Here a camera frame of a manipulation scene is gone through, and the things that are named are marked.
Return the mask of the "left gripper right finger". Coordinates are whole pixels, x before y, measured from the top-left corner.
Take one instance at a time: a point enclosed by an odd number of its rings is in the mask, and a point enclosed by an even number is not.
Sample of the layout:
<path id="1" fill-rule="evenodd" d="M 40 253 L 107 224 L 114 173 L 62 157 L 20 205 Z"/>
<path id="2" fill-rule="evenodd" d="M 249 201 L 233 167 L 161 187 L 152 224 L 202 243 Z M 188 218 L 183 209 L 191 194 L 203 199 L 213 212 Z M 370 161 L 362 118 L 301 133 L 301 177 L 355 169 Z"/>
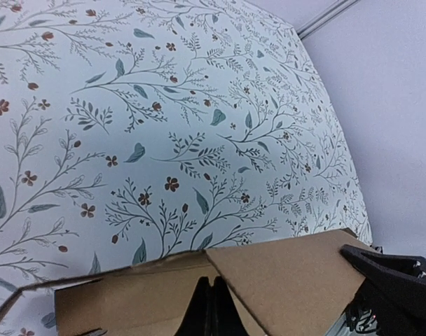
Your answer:
<path id="1" fill-rule="evenodd" d="M 340 253 L 365 277 L 345 310 L 351 330 L 362 312 L 369 310 L 377 335 L 426 335 L 426 258 L 348 244 Z"/>

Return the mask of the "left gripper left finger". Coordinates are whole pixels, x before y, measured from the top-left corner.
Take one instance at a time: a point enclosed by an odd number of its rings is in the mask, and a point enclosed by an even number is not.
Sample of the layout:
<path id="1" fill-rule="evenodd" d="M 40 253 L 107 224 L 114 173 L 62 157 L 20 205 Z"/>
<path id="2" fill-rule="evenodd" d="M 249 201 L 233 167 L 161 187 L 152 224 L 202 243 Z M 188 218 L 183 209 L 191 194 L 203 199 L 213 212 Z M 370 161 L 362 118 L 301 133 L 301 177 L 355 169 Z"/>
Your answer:
<path id="1" fill-rule="evenodd" d="M 209 282 L 198 279 L 191 300 L 179 326 L 179 334 L 201 336 L 248 336 L 238 310 L 221 276 Z"/>

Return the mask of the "brown cardboard box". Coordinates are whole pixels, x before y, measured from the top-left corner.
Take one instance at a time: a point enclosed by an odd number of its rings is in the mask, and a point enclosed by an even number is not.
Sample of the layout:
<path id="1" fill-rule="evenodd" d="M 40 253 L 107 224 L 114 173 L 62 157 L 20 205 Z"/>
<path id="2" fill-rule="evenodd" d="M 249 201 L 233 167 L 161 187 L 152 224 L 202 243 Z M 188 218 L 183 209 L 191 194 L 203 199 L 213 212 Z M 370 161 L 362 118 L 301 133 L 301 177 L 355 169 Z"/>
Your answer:
<path id="1" fill-rule="evenodd" d="M 250 335 L 324 335 L 364 278 L 341 256 L 351 230 L 187 251 L 42 283 L 55 289 L 60 335 L 173 335 L 200 277 L 222 277 Z"/>

